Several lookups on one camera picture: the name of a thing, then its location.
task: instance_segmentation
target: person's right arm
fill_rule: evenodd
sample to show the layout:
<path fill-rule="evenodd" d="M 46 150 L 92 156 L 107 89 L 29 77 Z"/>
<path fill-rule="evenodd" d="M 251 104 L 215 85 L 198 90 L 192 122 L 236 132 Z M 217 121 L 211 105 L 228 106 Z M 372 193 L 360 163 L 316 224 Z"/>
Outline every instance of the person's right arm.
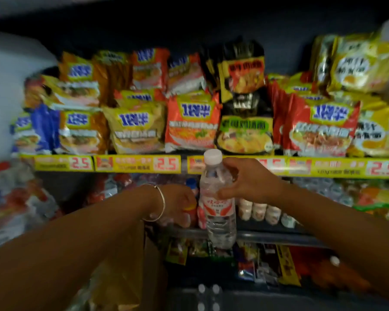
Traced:
<path fill-rule="evenodd" d="M 240 197 L 282 209 L 389 298 L 389 221 L 282 181 L 255 159 L 223 163 L 237 179 L 218 198 Z"/>

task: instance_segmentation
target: blue bottle cap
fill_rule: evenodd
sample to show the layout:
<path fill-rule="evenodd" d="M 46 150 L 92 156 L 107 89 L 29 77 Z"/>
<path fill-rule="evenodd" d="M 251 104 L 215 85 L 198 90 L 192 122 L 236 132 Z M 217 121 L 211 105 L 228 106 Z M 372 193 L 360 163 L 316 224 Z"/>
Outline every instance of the blue bottle cap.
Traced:
<path fill-rule="evenodd" d="M 197 181 L 195 178 L 188 178 L 186 180 L 186 185 L 191 188 L 192 190 L 193 189 L 196 189 L 197 188 Z"/>

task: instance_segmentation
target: hand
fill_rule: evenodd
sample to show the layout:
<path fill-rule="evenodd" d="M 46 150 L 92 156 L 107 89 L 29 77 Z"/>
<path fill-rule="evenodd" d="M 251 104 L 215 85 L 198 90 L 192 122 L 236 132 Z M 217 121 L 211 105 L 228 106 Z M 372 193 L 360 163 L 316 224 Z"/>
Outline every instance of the hand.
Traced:
<path fill-rule="evenodd" d="M 273 204 L 284 182 L 253 158 L 223 159 L 235 182 L 217 192 L 219 199 L 244 198 L 254 203 Z"/>
<path fill-rule="evenodd" d="M 166 208 L 163 216 L 161 216 L 160 222 L 174 222 L 182 227 L 189 227 L 190 216 L 183 212 L 183 209 L 196 205 L 196 197 L 191 188 L 182 184 L 165 184 L 160 185 L 160 190 L 163 192 L 166 200 Z M 163 199 L 160 192 L 156 192 L 156 211 L 151 214 L 150 217 L 155 219 L 161 214 L 163 209 Z"/>

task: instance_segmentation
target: bracelet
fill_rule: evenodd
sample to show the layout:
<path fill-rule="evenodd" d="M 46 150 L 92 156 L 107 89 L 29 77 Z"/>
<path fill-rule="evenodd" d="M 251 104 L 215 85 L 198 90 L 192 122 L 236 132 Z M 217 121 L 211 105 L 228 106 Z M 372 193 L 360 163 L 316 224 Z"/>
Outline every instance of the bracelet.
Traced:
<path fill-rule="evenodd" d="M 161 218 L 161 216 L 163 216 L 164 210 L 166 209 L 166 199 L 165 199 L 165 197 L 164 197 L 163 192 L 161 192 L 160 187 L 159 187 L 158 185 L 153 185 L 152 187 L 155 187 L 155 188 L 160 192 L 160 194 L 161 194 L 161 198 L 162 198 L 162 200 L 163 200 L 163 210 L 161 211 L 161 214 L 159 215 L 159 217 L 157 217 L 156 219 L 144 219 L 144 218 L 143 218 L 143 220 L 144 220 L 144 221 L 147 221 L 147 222 L 158 221 L 158 220 Z"/>

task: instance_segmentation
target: white wall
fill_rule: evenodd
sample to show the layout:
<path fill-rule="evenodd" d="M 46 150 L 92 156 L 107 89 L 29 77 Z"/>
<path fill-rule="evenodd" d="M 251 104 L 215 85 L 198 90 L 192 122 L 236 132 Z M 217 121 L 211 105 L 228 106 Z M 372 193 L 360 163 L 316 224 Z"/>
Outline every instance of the white wall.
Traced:
<path fill-rule="evenodd" d="M 24 79 L 56 63 L 37 40 L 0 33 L 0 161 L 10 157 L 9 124 L 21 111 Z"/>

